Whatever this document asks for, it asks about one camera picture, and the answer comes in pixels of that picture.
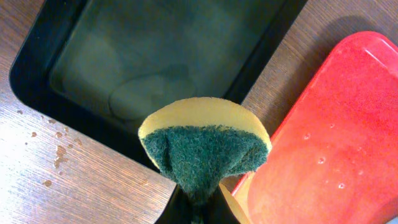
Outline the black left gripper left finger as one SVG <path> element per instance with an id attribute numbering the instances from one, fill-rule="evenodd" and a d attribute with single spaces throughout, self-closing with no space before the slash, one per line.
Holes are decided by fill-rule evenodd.
<path id="1" fill-rule="evenodd" d="M 191 221 L 192 206 L 189 198 L 177 185 L 155 224 L 191 224 Z"/>

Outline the yellow green scrub sponge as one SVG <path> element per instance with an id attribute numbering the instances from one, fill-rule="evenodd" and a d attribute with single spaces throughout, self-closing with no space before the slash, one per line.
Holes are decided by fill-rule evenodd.
<path id="1" fill-rule="evenodd" d="M 249 223 L 220 181 L 255 171 L 266 162 L 272 144 L 255 114 L 221 98 L 188 98 L 149 115 L 138 136 L 160 173 L 189 198 L 191 223 L 207 223 L 207 201 L 217 187 L 239 223 Z"/>

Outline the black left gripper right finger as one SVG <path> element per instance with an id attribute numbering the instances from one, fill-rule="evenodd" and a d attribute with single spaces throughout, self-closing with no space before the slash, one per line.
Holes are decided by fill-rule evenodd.
<path id="1" fill-rule="evenodd" d="M 239 224 L 220 187 L 207 201 L 207 224 Z"/>

